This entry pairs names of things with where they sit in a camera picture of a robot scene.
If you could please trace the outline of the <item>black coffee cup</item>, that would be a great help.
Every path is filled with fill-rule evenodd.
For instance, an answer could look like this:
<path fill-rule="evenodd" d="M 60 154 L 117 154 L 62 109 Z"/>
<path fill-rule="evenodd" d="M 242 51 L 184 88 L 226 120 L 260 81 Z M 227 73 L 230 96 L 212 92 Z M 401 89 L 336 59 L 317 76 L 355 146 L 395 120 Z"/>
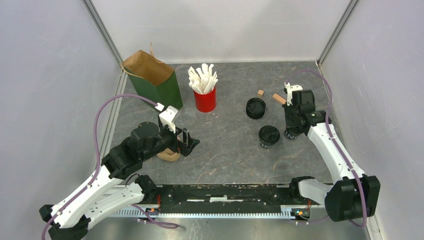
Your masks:
<path fill-rule="evenodd" d="M 276 141 L 266 141 L 263 138 L 259 138 L 259 146 L 262 147 L 263 149 L 269 149 L 272 146 L 274 146 L 279 140 L 277 139 Z"/>
<path fill-rule="evenodd" d="M 284 136 L 289 140 L 295 140 L 300 134 L 300 130 L 296 127 L 286 127 L 284 130 Z"/>

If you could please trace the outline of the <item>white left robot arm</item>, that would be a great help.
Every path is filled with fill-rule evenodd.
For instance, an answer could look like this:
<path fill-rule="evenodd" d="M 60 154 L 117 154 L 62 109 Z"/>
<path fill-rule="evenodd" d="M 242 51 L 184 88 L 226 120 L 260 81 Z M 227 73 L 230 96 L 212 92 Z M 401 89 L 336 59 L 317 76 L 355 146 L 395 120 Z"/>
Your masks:
<path fill-rule="evenodd" d="M 153 203 L 158 198 L 158 188 L 148 175 L 140 175 L 119 192 L 103 196 L 136 174 L 146 160 L 165 150 L 187 157 L 199 143 L 186 128 L 172 131 L 161 122 L 140 123 L 103 157 L 99 168 L 69 197 L 39 209 L 47 223 L 41 238 L 48 234 L 52 240 L 81 240 L 112 213 L 139 202 Z"/>

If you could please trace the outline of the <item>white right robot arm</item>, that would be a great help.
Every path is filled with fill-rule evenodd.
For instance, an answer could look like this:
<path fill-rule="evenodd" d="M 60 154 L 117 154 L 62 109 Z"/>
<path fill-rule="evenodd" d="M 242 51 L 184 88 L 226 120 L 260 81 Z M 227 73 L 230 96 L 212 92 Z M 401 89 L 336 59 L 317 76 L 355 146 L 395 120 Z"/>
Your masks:
<path fill-rule="evenodd" d="M 307 199 L 325 207 L 334 222 L 366 221 L 375 215 L 381 183 L 374 175 L 367 175 L 352 159 L 336 135 L 329 115 L 316 110 L 311 90 L 287 90 L 283 104 L 286 128 L 290 140 L 304 134 L 317 148 L 324 160 L 332 185 L 311 176 L 295 177 L 290 183 L 289 199 L 302 204 Z"/>

